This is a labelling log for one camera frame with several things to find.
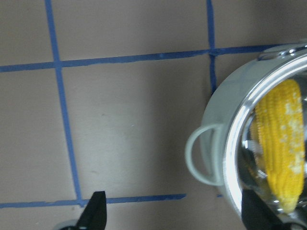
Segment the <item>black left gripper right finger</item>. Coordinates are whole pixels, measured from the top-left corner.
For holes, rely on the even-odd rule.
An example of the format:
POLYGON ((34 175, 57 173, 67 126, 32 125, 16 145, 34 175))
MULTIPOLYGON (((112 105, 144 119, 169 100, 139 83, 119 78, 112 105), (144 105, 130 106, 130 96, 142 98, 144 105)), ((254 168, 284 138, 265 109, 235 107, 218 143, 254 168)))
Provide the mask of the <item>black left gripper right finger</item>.
POLYGON ((250 189, 242 191, 241 219, 247 230, 290 230, 262 199, 250 189))

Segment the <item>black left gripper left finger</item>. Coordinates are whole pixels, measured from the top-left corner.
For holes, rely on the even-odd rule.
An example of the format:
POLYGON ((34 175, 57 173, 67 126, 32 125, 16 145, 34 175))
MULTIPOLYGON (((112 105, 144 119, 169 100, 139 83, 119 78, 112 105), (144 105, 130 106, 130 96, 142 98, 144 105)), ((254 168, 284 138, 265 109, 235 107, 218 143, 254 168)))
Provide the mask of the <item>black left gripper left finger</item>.
POLYGON ((94 192, 75 227, 77 230, 104 230, 106 222, 105 191, 94 192))

